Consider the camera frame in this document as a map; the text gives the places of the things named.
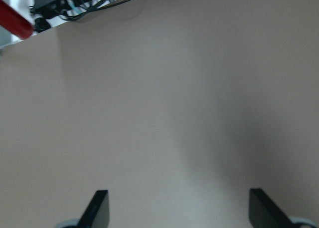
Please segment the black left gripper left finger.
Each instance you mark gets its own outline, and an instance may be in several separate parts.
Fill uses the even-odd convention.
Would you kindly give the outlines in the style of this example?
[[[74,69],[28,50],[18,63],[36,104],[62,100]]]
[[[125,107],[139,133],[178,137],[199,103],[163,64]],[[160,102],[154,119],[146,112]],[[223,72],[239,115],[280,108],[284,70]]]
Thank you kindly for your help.
[[[107,228],[110,222],[108,190],[95,192],[77,223],[77,228]]]

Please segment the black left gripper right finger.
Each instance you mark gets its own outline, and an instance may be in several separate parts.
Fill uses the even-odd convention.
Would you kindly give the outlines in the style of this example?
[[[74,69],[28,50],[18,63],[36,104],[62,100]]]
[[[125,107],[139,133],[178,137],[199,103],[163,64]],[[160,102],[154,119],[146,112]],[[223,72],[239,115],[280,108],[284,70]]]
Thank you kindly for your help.
[[[287,215],[260,188],[249,190],[248,218],[253,228],[293,228]]]

